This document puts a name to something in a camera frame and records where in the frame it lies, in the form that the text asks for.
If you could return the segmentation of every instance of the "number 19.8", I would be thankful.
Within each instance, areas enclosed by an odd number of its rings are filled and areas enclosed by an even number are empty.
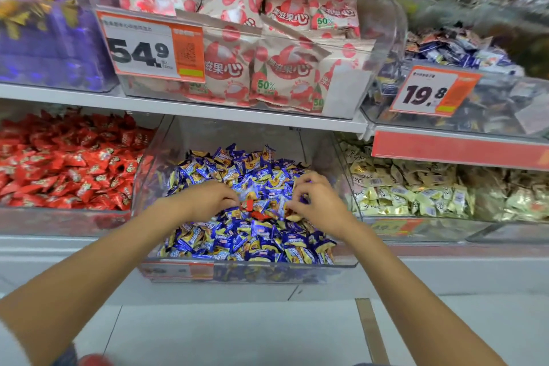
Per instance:
[[[420,105],[425,103],[433,93],[433,89],[431,87],[421,87],[419,90],[417,88],[417,85],[409,85],[406,88],[408,94],[406,94],[406,97],[402,100],[402,103],[408,104],[411,100],[413,105]],[[447,91],[448,89],[444,87],[439,89],[439,91],[435,94],[435,99],[442,99]]]

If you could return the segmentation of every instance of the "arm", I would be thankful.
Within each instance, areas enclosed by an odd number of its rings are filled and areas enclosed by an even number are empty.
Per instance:
[[[148,253],[179,225],[238,205],[227,185],[205,182],[160,198],[0,300],[0,319],[35,366],[49,366]]]
[[[297,201],[308,194],[311,204]],[[418,366],[505,366],[505,362],[347,210],[326,177],[307,173],[292,210],[349,245]]]

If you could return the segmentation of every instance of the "floor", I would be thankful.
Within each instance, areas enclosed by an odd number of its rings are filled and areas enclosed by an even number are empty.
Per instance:
[[[510,366],[546,365],[549,297],[443,297]],[[381,301],[372,300],[388,359],[413,366]],[[349,365],[369,362],[354,300],[102,307],[76,339],[80,355],[116,366]]]

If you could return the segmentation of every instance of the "qr code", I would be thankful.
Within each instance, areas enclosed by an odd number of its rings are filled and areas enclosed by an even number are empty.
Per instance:
[[[187,43],[186,46],[183,47],[182,55],[186,61],[194,63],[196,61],[196,52],[194,50],[194,43]]]

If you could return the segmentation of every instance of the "hand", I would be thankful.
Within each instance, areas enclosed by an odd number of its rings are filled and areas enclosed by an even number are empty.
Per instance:
[[[192,185],[169,197],[160,198],[163,212],[173,217],[177,225],[187,222],[208,222],[229,207],[240,206],[238,194],[216,180]]]
[[[304,194],[309,195],[310,204],[299,201]],[[357,223],[328,179],[316,172],[307,172],[295,181],[292,201],[287,206],[306,218],[315,228],[342,240]]]

